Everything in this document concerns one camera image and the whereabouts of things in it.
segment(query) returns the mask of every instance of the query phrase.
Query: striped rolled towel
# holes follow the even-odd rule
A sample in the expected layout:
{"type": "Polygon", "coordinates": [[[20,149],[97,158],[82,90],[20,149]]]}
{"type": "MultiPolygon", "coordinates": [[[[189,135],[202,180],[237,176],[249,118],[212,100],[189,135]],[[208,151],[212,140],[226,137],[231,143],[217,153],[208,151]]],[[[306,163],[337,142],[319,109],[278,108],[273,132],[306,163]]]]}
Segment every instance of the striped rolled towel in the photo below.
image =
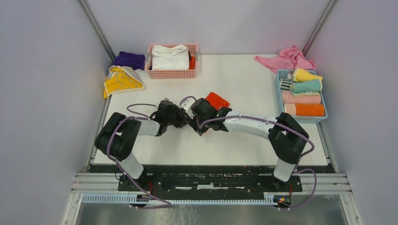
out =
{"type": "Polygon", "coordinates": [[[281,79],[280,87],[282,90],[290,90],[290,85],[297,83],[288,79],[281,79]]]}

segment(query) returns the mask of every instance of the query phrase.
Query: blue basket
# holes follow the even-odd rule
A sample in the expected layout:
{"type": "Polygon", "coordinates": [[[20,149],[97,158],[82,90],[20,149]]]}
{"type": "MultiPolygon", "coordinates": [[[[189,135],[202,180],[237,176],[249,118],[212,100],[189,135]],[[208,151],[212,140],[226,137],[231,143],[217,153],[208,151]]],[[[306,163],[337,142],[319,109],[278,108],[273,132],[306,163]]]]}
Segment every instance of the blue basket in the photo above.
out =
{"type": "MultiPolygon", "coordinates": [[[[276,78],[275,78],[275,90],[276,90],[276,99],[278,100],[278,112],[279,114],[284,112],[283,108],[283,101],[282,101],[282,92],[281,92],[281,79],[287,78],[287,75],[289,73],[293,73],[294,70],[288,70],[288,69],[279,69],[276,73],[276,78]]],[[[316,72],[309,70],[311,74],[316,75],[316,72]]],[[[297,122],[300,123],[319,123],[320,121],[326,119],[328,117],[328,113],[326,111],[326,105],[325,102],[323,101],[323,95],[321,92],[321,104],[325,108],[325,116],[293,116],[294,119],[297,120],[297,122]]]]}

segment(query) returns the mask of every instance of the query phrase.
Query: purple cloth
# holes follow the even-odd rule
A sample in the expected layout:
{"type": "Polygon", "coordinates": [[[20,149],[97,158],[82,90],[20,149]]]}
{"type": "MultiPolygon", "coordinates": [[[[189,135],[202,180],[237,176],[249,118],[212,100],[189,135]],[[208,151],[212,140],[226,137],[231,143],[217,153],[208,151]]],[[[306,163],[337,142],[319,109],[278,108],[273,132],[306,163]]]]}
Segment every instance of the purple cloth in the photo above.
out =
{"type": "Polygon", "coordinates": [[[128,52],[119,52],[119,55],[112,62],[112,66],[131,67],[134,70],[144,70],[145,56],[128,52]]]}

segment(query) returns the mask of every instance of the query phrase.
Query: yellow towel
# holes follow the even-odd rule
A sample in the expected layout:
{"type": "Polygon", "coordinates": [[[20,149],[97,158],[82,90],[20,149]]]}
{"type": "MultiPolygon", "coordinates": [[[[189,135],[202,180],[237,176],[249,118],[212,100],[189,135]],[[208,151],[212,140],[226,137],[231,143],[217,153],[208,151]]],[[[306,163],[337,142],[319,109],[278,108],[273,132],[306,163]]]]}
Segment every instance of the yellow towel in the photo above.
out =
{"type": "Polygon", "coordinates": [[[131,67],[120,66],[109,68],[104,86],[104,98],[116,93],[145,89],[145,85],[131,67]]]}
{"type": "Polygon", "coordinates": [[[310,80],[315,80],[318,79],[322,81],[322,76],[318,75],[313,75],[306,71],[305,69],[297,68],[294,73],[293,73],[293,80],[295,82],[304,82],[304,81],[310,81],[310,80]]]}

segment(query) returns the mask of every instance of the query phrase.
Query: yellow rolled towel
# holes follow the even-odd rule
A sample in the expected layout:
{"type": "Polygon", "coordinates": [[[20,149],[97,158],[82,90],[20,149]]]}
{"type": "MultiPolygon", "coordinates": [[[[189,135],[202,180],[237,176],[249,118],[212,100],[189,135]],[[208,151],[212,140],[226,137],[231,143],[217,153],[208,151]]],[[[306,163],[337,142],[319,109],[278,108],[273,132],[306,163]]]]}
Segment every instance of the yellow rolled towel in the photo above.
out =
{"type": "Polygon", "coordinates": [[[301,68],[297,68],[296,70],[294,70],[293,73],[293,80],[295,82],[311,81],[315,79],[322,81],[322,78],[323,78],[322,76],[313,75],[310,72],[306,71],[305,69],[301,68]]]}

